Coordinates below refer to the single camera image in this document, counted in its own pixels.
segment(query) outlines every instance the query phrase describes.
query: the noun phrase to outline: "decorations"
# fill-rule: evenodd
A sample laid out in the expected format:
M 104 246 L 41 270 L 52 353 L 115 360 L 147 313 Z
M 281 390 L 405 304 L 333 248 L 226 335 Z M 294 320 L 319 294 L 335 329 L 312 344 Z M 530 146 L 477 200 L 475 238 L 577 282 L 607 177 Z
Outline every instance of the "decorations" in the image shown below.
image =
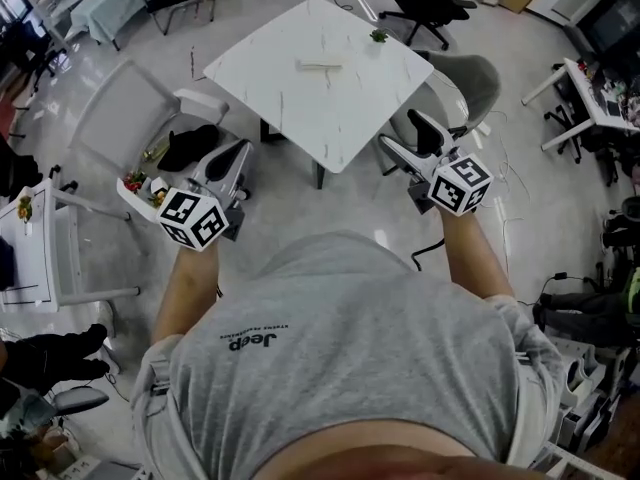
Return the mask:
M 151 204 L 153 205 L 154 208 L 160 208 L 162 206 L 162 203 L 164 203 L 164 199 L 166 196 L 167 196 L 167 191 L 161 190 L 157 194 L 153 194 L 153 196 L 149 198 L 149 201 L 151 201 Z
M 33 207 L 31 206 L 31 196 L 22 196 L 18 200 L 18 218 L 25 224 L 29 222 L 33 216 Z
M 384 30 L 379 29 L 379 28 L 377 28 L 373 32 L 371 32 L 371 38 L 376 43 L 386 43 L 387 42 L 387 37 L 389 37 L 389 34 L 387 34 Z
M 151 193 L 157 196 L 160 192 L 165 194 L 169 192 L 169 184 L 161 177 L 157 177 L 151 182 Z
M 122 181 L 124 182 L 124 186 L 127 188 L 127 190 L 133 192 L 134 194 L 137 194 L 138 190 L 142 188 L 142 184 L 146 179 L 147 175 L 142 171 L 133 171 L 127 174 Z

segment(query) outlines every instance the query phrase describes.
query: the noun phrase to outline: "gray t-shirt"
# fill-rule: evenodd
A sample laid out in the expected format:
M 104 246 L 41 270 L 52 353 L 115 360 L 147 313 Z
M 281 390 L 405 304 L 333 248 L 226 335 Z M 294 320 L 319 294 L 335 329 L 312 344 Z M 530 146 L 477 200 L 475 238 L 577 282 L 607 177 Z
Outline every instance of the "gray t-shirt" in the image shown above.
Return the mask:
M 296 439 L 368 419 L 423 424 L 504 460 L 516 347 L 535 349 L 559 378 L 557 352 L 508 300 L 496 310 L 352 233 L 296 242 L 173 349 L 182 427 L 219 479 L 250 478 Z M 172 452 L 152 448 L 160 460 Z

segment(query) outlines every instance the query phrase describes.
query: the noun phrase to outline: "chair base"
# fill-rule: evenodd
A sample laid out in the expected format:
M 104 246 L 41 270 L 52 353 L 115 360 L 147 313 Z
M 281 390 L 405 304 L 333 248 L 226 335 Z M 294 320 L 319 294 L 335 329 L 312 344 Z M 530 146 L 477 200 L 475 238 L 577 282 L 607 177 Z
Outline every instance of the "chair base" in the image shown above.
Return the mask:
M 562 105 L 558 105 L 556 107 L 556 112 L 557 113 L 555 114 L 553 112 L 546 112 L 543 116 L 545 121 L 548 121 L 549 119 L 553 119 L 554 121 L 559 123 L 565 130 L 571 130 L 571 128 L 575 126 L 569 119 L 569 116 L 567 116 L 567 113 L 565 112 L 564 107 Z M 582 153 L 580 151 L 581 148 L 580 148 L 580 143 L 578 142 L 578 138 L 579 138 L 579 135 L 575 135 L 574 137 L 571 138 L 573 147 L 576 150 L 576 157 L 574 158 L 574 160 L 577 164 L 579 164 L 580 161 L 582 160 Z M 563 142 L 562 145 L 558 148 L 559 155 L 564 153 L 564 148 L 567 145 L 567 143 L 568 141 Z
M 414 18 L 406 15 L 403 12 L 395 12 L 395 11 L 384 11 L 378 14 L 378 17 L 383 20 L 385 19 L 387 16 L 393 16 L 395 18 L 400 18 L 403 20 L 409 20 L 409 21 L 415 21 L 416 25 L 413 27 L 413 30 L 411 31 L 411 34 L 409 35 L 409 37 L 406 39 L 406 41 L 404 42 L 404 44 L 406 44 L 407 46 L 411 46 L 411 43 L 413 42 L 413 38 L 415 37 L 416 33 L 418 32 L 418 29 L 421 26 L 424 26 L 429 32 L 431 32 L 434 36 L 436 36 L 441 42 L 442 42 L 442 50 L 443 51 L 447 51 L 449 49 L 449 41 L 447 41 L 444 36 L 438 31 L 438 27 L 441 25 L 438 25 L 437 23 L 420 23 L 419 21 L 415 20 Z

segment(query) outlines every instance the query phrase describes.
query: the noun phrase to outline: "desk leg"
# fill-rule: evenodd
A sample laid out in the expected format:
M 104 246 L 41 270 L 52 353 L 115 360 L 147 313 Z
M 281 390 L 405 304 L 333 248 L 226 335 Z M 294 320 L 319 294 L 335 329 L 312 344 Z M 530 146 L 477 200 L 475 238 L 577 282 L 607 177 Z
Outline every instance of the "desk leg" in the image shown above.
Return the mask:
M 80 208 L 84 208 L 89 212 L 100 213 L 102 215 L 107 215 L 108 217 L 113 217 L 115 219 L 120 219 L 124 221 L 131 220 L 131 214 L 129 212 L 123 212 L 122 210 L 109 208 L 108 206 L 103 206 L 99 203 L 88 201 L 87 199 L 83 199 L 81 197 L 74 196 L 66 192 L 62 192 L 55 188 L 52 190 L 53 190 L 52 192 L 53 198 L 67 205 L 79 206 Z
M 571 137 L 575 137 L 576 135 L 585 131 L 587 128 L 593 126 L 594 124 L 595 123 L 593 119 L 587 119 L 586 121 L 580 123 L 579 125 L 571 128 L 571 130 L 564 132 L 562 135 L 558 135 L 555 139 L 551 139 L 550 141 L 545 142 L 541 146 L 542 151 L 546 151 L 547 149 L 557 146 L 558 144 L 562 144 L 563 142 L 569 140 Z
M 537 98 L 542 91 L 544 91 L 550 85 L 555 84 L 563 75 L 567 73 L 567 68 L 562 66 L 558 71 L 556 71 L 553 75 L 547 78 L 544 82 L 542 82 L 538 87 L 536 87 L 533 91 L 527 94 L 524 98 L 522 98 L 522 104 L 527 105 L 532 99 Z
M 78 293 L 77 295 L 61 295 L 58 297 L 60 306 L 74 306 L 76 304 L 86 304 L 88 302 L 98 302 L 101 300 L 111 300 L 118 297 L 137 297 L 140 295 L 140 288 L 122 288 L 121 290 L 107 290 L 104 292 Z
M 324 185 L 324 173 L 325 169 L 318 162 L 314 160 L 313 162 L 313 176 L 316 180 L 316 188 L 318 190 L 322 190 L 322 186 Z
M 264 119 L 260 119 L 260 142 L 276 142 L 279 140 L 285 140 L 286 137 L 281 133 L 269 133 L 269 123 Z

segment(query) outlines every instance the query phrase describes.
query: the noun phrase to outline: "floor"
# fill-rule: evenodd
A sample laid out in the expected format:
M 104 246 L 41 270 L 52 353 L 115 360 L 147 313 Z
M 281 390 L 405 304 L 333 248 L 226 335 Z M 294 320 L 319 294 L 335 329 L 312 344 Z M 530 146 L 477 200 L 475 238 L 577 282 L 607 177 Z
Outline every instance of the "floor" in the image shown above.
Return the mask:
M 206 21 L 204 12 L 196 19 L 193 11 L 187 11 L 174 20 L 167 37 L 141 14 L 118 37 L 120 53 L 110 45 L 98 46 L 88 37 L 80 38 L 69 57 L 60 62 L 57 76 L 48 79 L 45 75 L 34 108 L 20 123 L 27 138 L 19 152 L 35 155 L 44 172 L 56 163 L 63 165 L 63 177 L 79 181 L 79 195 L 123 207 L 113 176 L 67 146 L 84 105 L 126 57 L 150 70 L 171 90 L 187 87 L 226 99 L 231 111 L 223 125 L 256 141 L 258 118 L 213 82 L 198 79 L 203 68 L 229 47 L 301 1 L 217 0 L 213 23 Z M 393 0 L 366 1 L 376 14 L 396 9 Z M 358 0 L 338 2 L 353 5 L 358 16 L 368 19 Z M 378 26 L 400 37 L 410 27 L 395 18 Z M 478 217 L 508 268 L 518 298 L 535 301 L 545 279 L 555 272 L 593 273 L 602 257 L 598 240 L 602 218 L 632 193 L 630 182 L 623 177 L 608 189 L 592 156 L 576 165 L 568 150 L 562 156 L 540 150 L 542 142 L 559 133 L 553 123 L 542 119 L 545 110 L 556 106 L 556 96 L 548 91 L 528 107 L 522 106 L 520 98 L 549 75 L 553 63 L 564 56 L 577 56 L 562 30 L 526 13 L 516 15 L 481 5 L 471 12 L 470 20 L 450 24 L 444 34 L 451 40 L 452 53 L 483 55 L 500 72 L 502 94 L 496 112 L 486 119 L 492 133 L 469 136 L 462 143 L 467 151 L 477 152 L 496 175 L 500 168 L 507 170 L 508 155 L 513 170 L 509 169 L 507 182 L 498 179 L 494 183 Z M 438 49 L 439 43 L 421 30 L 414 48 Z M 450 124 L 461 124 L 459 93 L 437 77 L 431 77 L 429 83 L 442 97 Z M 245 206 L 244 227 L 236 243 L 220 244 L 221 287 L 229 296 L 241 290 L 242 283 L 281 247 L 313 233 L 354 230 L 408 263 L 412 251 L 442 237 L 437 214 L 420 216 L 406 194 L 408 179 L 402 173 L 382 178 L 371 148 L 363 150 L 341 175 L 328 175 L 322 191 L 312 187 L 310 159 L 294 145 L 258 144 L 256 149 L 254 198 Z M 131 284 L 143 289 L 137 298 L 116 302 L 119 335 L 112 344 L 125 367 L 118 388 L 126 396 L 148 344 L 177 250 L 157 229 L 139 222 L 128 225 L 82 215 L 79 228 L 87 289 Z M 422 260 L 428 273 L 448 277 L 442 250 Z M 581 289 L 579 281 L 564 283 L 561 289 Z M 26 336 L 82 329 L 93 318 L 91 308 L 73 307 L 54 315 L 0 314 L 0 326 Z M 90 452 L 137 462 L 126 404 L 105 382 L 94 385 L 107 392 L 111 401 L 72 418 L 70 428 Z

